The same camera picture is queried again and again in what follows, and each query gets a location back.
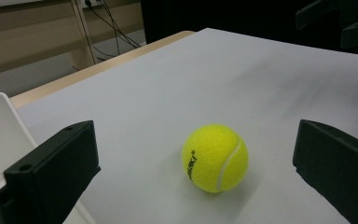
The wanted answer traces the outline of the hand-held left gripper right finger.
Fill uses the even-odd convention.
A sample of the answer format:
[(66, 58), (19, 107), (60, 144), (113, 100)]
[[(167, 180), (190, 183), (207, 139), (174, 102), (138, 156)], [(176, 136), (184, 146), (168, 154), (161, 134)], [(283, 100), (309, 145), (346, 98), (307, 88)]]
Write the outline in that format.
[(351, 224), (358, 224), (358, 139), (321, 122), (302, 119), (293, 165)]

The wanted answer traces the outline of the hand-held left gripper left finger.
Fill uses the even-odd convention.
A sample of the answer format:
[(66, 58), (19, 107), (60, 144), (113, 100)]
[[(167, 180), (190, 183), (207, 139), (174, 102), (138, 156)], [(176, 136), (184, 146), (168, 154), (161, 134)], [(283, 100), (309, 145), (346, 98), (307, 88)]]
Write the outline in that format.
[(63, 224), (101, 171), (94, 123), (70, 125), (4, 171), (10, 224)]

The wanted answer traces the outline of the white plastic tray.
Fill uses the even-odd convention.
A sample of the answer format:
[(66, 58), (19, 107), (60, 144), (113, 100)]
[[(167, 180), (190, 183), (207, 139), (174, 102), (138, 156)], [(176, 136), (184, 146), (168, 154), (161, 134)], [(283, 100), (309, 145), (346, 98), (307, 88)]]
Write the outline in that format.
[[(4, 171), (40, 145), (34, 141), (9, 98), (0, 92), (0, 224), (10, 224), (5, 211), (8, 196)], [(96, 221), (78, 200), (63, 224), (96, 224)]]

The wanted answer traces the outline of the yellow tennis ball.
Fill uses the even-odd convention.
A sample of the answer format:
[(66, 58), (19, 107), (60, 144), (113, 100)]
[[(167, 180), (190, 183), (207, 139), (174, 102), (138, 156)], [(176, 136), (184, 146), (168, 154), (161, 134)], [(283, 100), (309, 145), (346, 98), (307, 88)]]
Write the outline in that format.
[(235, 188), (248, 167), (244, 141), (228, 126), (209, 124), (198, 128), (182, 147), (182, 164), (198, 188), (219, 193)]

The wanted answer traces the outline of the black curtain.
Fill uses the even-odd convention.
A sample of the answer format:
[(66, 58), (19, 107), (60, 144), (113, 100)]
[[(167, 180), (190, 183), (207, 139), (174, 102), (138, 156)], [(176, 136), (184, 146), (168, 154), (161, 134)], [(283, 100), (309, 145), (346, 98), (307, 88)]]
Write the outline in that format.
[(148, 43), (180, 31), (214, 28), (320, 49), (343, 49), (341, 31), (358, 22), (358, 0), (339, 0), (339, 9), (301, 30), (296, 12), (315, 0), (141, 0)]

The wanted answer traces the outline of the white table sheet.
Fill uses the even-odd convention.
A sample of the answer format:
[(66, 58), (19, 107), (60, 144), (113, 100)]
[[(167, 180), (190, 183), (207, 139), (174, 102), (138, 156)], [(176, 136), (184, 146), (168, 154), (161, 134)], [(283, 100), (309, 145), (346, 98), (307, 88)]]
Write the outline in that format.
[[(296, 172), (298, 124), (358, 138), (358, 55), (205, 29), (24, 105), (37, 142), (95, 125), (100, 173), (82, 196), (97, 224), (348, 224)], [(186, 177), (181, 148), (222, 123), (249, 151), (234, 189)]]

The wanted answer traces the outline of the light wooden bench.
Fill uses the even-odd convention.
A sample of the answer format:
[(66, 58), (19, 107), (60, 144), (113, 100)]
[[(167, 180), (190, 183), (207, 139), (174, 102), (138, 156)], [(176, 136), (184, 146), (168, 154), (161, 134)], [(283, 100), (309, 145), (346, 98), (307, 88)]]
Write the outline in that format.
[(144, 28), (141, 0), (0, 0), (0, 73), (68, 52), (72, 64), (97, 63), (92, 45)]

